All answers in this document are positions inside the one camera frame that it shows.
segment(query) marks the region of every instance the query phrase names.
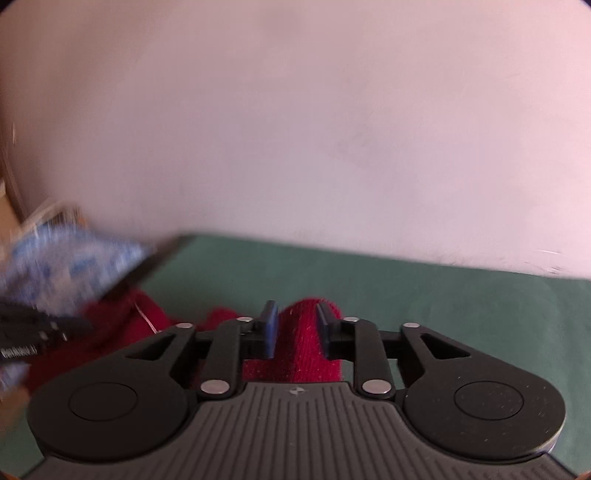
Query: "ribbed surface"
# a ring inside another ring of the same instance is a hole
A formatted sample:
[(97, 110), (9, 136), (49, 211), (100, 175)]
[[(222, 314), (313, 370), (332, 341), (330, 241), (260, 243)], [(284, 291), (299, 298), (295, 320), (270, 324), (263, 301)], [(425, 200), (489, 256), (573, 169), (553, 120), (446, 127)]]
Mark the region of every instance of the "ribbed surface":
[(50, 458), (31, 480), (562, 480), (549, 455), (516, 465), (458, 460), (425, 445), (387, 402), (345, 383), (248, 384), (204, 404), (170, 444), (143, 458), (82, 465)]

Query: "green tablecloth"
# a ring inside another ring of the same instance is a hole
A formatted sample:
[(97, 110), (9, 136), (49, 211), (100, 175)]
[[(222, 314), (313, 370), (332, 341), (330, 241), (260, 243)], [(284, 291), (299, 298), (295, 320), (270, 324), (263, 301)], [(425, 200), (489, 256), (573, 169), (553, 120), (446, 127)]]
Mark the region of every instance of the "green tablecloth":
[[(551, 381), (567, 404), (554, 453), (575, 471), (591, 468), (588, 281), (198, 236), (141, 287), (169, 315), (191, 321), (216, 306), (255, 315), (268, 299), (288, 306), (314, 296), (381, 329), (425, 324)], [(0, 450), (0, 468), (22, 473), (38, 458), (31, 444), (22, 424)]]

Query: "red fabric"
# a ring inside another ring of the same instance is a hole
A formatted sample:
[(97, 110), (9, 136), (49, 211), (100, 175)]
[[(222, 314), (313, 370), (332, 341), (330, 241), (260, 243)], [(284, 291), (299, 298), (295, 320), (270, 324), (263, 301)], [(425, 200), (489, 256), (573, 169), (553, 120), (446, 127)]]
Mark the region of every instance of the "red fabric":
[(157, 330), (173, 325), (158, 305), (138, 290), (131, 291), (122, 300), (91, 304), (85, 309), (84, 317), (93, 323), (94, 332), (35, 359), (25, 386), (34, 392), (53, 377), (153, 335), (136, 309), (136, 303)]
[[(340, 361), (328, 361), (322, 356), (316, 332), (316, 304), (319, 299), (305, 299), (283, 310), (275, 357), (272, 360), (247, 360), (242, 368), (244, 380), (269, 382), (336, 382), (341, 380)], [(330, 304), (335, 316), (340, 311)], [(228, 309), (216, 309), (201, 325), (200, 330), (213, 330), (222, 321), (238, 317)]]

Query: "red sock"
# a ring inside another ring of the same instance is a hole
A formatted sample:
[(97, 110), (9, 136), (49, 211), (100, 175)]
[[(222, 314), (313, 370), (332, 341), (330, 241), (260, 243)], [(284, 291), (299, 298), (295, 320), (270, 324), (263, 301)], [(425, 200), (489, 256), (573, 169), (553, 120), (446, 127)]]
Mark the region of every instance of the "red sock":
[[(271, 360), (247, 360), (242, 367), (242, 378), (247, 381), (268, 382), (335, 382), (341, 380), (340, 361), (328, 361), (322, 355), (316, 332), (316, 304), (320, 299), (304, 299), (283, 310), (279, 316), (279, 330), (275, 357)], [(335, 316), (340, 311), (329, 303)], [(213, 330), (224, 320), (238, 317), (229, 309), (212, 311), (199, 330)]]

